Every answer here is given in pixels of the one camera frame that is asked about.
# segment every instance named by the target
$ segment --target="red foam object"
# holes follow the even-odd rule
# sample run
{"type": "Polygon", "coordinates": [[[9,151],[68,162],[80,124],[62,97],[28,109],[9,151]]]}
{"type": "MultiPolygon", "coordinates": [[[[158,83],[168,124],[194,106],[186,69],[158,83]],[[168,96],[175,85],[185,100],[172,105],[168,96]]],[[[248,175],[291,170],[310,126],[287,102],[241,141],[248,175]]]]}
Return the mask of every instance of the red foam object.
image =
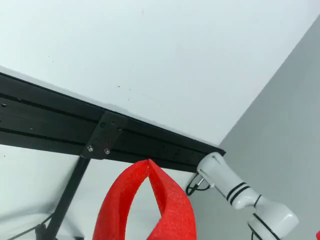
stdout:
{"type": "Polygon", "coordinates": [[[161,219],[148,240],[196,240],[196,221],[181,187],[151,159],[124,170],[108,191],[95,225],[93,240],[125,240],[127,218],[141,183],[149,180],[161,219]]]}

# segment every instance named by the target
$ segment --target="gray wall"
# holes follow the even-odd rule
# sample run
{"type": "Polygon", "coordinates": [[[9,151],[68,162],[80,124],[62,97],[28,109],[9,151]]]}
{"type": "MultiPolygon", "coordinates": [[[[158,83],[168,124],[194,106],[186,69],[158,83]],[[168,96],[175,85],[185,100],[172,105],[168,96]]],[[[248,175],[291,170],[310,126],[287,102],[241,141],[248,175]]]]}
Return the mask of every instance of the gray wall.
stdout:
{"type": "MultiPolygon", "coordinates": [[[[288,240],[320,231],[320,18],[220,145],[257,192],[299,217],[288,240]]],[[[190,198],[199,240],[249,240],[254,209],[233,210],[215,189],[190,198]]]]}

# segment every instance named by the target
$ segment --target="metal clamp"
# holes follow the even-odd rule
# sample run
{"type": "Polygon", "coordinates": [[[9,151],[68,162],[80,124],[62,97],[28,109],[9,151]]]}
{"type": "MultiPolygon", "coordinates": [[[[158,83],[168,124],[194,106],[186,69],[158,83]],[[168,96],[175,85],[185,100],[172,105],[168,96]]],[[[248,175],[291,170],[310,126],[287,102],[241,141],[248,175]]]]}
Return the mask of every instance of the metal clamp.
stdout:
{"type": "Polygon", "coordinates": [[[105,112],[94,129],[81,156],[88,159],[105,159],[126,126],[128,118],[114,112],[105,112]]]}

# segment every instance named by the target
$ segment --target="white ceiling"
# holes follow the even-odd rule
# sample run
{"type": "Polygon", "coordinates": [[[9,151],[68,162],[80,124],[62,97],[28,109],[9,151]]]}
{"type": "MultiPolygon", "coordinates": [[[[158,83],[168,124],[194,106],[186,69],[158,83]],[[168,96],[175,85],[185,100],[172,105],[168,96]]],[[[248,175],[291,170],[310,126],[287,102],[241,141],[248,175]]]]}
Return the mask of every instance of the white ceiling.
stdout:
{"type": "Polygon", "coordinates": [[[318,0],[2,0],[0,66],[218,145],[318,0]]]}
{"type": "MultiPolygon", "coordinates": [[[[218,145],[319,13],[318,0],[2,0],[0,71],[218,145]]],[[[48,212],[77,159],[8,146],[0,152],[7,197],[0,222],[48,212]]],[[[67,214],[74,227],[61,234],[91,238],[101,202],[127,166],[90,163],[67,214]]],[[[182,187],[191,176],[167,172],[182,187]]],[[[158,217],[146,182],[127,240],[146,238],[158,217]]],[[[4,232],[18,233],[26,222],[14,220],[4,232]]]]}

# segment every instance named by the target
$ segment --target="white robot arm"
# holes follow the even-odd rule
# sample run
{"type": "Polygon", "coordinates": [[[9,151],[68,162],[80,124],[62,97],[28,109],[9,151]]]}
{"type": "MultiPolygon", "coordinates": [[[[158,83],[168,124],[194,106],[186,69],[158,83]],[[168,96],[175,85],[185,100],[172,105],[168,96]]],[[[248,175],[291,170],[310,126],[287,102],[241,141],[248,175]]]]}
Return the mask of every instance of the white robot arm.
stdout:
{"type": "Polygon", "coordinates": [[[211,187],[216,187],[236,210],[256,208],[248,226],[257,239],[281,240],[299,223],[286,205],[267,200],[243,182],[219,153],[213,152],[204,157],[197,172],[202,176],[197,187],[205,180],[211,187]]]}

